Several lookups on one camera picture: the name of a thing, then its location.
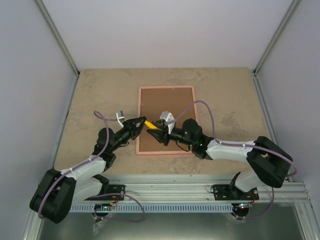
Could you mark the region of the yellow handled screwdriver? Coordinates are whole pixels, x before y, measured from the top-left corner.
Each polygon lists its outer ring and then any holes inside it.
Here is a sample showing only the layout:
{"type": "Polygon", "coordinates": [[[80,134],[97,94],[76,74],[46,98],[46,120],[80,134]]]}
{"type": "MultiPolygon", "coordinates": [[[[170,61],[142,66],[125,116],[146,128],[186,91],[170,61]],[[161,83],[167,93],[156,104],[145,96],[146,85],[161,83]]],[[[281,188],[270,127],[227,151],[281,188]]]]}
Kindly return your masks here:
{"type": "Polygon", "coordinates": [[[150,121],[148,121],[148,120],[146,120],[146,121],[144,122],[144,124],[145,124],[149,129],[152,129],[152,130],[157,129],[157,127],[156,127],[154,124],[152,124],[150,121]]]}

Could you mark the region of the pink wooden photo frame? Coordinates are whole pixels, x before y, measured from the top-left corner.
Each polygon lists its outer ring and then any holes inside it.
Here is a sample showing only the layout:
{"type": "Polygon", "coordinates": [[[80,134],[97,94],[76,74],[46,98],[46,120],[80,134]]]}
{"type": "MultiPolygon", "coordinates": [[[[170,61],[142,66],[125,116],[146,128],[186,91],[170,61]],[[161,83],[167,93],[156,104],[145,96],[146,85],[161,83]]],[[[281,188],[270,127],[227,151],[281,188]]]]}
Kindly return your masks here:
{"type": "MultiPolygon", "coordinates": [[[[176,118],[195,100],[195,88],[192,85],[141,86],[138,93],[137,114],[146,117],[149,122],[158,121],[165,111],[172,113],[176,118]]],[[[176,145],[171,141],[168,146],[158,143],[147,133],[148,129],[145,126],[136,140],[138,156],[192,155],[182,143],[176,145]]]]}

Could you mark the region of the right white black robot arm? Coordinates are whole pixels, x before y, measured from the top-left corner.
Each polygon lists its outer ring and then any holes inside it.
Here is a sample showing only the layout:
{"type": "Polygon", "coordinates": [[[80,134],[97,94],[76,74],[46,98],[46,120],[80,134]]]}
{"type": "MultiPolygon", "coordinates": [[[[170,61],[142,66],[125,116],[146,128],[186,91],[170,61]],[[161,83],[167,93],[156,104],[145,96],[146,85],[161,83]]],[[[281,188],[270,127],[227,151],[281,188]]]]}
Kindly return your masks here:
{"type": "Polygon", "coordinates": [[[248,142],[222,142],[203,134],[202,127],[192,118],[185,120],[181,128],[174,123],[165,125],[164,120],[158,120],[154,125],[157,128],[147,132],[164,146],[173,141],[188,146],[199,159],[225,159],[248,164],[250,169],[237,172],[228,185],[227,193],[236,200],[263,185],[281,188],[293,162],[285,151],[265,136],[248,142]]]}

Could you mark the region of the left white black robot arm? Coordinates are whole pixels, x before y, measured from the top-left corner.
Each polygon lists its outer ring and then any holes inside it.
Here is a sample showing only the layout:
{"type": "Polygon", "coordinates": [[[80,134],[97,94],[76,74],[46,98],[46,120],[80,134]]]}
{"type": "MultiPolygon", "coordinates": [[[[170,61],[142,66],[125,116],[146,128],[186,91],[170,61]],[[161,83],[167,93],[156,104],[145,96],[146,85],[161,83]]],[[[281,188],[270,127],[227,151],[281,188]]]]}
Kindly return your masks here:
{"type": "Polygon", "coordinates": [[[135,140],[144,128],[145,116],[132,118],[122,123],[122,128],[113,132],[108,126],[102,128],[92,154],[83,162],[64,170],[49,169],[38,184],[29,208],[41,219],[60,223],[71,208],[84,200],[123,200],[124,185],[111,185],[102,176],[116,160],[115,151],[135,140]]]}

